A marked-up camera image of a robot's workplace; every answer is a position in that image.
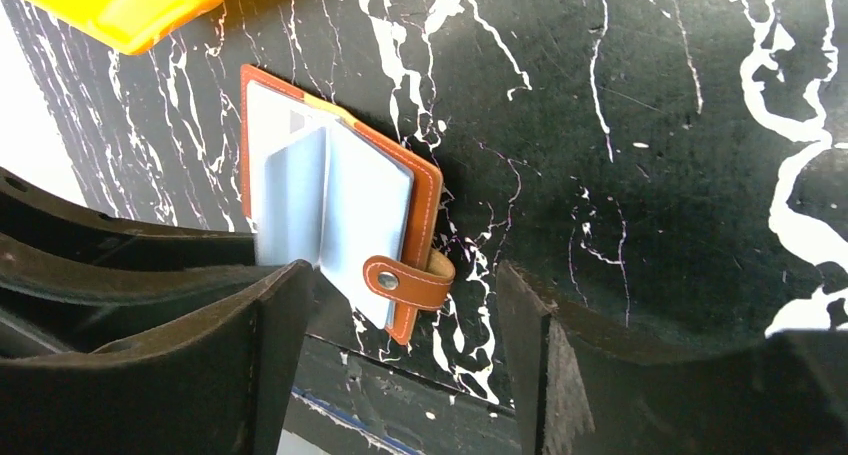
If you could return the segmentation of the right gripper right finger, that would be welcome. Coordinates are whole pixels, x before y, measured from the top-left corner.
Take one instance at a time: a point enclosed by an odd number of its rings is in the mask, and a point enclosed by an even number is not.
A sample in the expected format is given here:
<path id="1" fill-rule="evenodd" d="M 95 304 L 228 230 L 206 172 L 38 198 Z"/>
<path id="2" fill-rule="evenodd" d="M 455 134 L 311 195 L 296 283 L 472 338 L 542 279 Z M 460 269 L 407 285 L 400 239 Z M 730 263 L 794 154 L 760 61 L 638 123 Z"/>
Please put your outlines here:
<path id="1" fill-rule="evenodd" d="M 496 274 L 526 454 L 843 454 L 847 335 L 785 331 L 705 355 Z"/>

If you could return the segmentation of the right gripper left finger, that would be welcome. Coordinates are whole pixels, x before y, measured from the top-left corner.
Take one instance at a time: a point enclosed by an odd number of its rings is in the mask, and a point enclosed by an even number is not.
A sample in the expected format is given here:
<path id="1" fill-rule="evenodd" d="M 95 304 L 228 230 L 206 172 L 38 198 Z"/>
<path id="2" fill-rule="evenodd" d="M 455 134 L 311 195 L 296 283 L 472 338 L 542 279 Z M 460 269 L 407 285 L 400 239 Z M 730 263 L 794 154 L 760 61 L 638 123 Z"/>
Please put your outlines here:
<path id="1" fill-rule="evenodd" d="M 273 454 L 312 303 L 303 261 L 91 353 L 1 364 L 5 454 Z"/>

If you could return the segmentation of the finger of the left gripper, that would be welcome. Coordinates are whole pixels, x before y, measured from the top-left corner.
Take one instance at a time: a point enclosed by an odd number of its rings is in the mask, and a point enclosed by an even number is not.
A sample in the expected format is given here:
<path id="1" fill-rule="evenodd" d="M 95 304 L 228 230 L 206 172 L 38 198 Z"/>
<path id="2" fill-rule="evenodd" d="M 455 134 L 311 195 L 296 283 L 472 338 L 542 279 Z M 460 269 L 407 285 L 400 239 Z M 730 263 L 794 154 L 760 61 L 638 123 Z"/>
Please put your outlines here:
<path id="1" fill-rule="evenodd" d="M 84 351 L 229 297 L 272 273 L 262 266 L 135 271 L 71 261 L 1 238 L 1 355 Z"/>
<path id="2" fill-rule="evenodd" d="M 253 237 L 108 216 L 1 170 L 1 232 L 43 252 L 123 270 L 253 265 Z"/>

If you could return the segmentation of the brown leather card holder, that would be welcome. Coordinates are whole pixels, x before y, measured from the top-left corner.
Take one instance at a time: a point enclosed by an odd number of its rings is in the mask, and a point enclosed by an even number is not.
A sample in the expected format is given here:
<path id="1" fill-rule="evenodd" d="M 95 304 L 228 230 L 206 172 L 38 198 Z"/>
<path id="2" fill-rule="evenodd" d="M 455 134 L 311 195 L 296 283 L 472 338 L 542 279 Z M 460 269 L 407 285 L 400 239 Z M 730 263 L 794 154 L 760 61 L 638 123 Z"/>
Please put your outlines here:
<path id="1" fill-rule="evenodd" d="M 304 260 L 375 327 L 407 344 L 455 277 L 433 237 L 432 163 L 258 67 L 240 70 L 241 196 L 261 265 Z"/>

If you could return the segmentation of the yellow three-compartment bin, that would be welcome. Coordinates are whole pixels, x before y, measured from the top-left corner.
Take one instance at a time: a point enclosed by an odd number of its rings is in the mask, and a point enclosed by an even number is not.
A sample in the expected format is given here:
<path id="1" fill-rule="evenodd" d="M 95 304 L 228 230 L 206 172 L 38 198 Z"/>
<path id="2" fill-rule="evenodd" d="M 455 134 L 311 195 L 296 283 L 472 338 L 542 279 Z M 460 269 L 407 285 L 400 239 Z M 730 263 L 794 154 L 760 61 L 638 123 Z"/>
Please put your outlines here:
<path id="1" fill-rule="evenodd" d="M 137 55 L 223 0 L 25 0 L 123 54 Z"/>

